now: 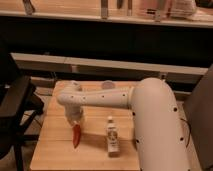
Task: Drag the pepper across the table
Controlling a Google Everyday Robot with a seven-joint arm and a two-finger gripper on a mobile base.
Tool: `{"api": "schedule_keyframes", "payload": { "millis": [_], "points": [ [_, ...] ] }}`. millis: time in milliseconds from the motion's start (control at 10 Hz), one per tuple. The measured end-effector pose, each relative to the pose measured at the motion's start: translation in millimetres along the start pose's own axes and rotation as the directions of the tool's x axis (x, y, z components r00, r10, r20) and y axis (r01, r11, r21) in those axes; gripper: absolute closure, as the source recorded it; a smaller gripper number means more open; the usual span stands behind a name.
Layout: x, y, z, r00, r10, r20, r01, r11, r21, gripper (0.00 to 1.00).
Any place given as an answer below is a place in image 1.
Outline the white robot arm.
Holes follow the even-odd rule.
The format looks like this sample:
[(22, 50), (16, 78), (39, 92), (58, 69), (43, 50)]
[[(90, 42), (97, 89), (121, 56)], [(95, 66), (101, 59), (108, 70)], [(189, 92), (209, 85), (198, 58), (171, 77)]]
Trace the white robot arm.
[(158, 78), (131, 87), (82, 91), (72, 81), (57, 96), (71, 118), (81, 118), (83, 106), (128, 109), (133, 123), (141, 171), (190, 171), (175, 95)]

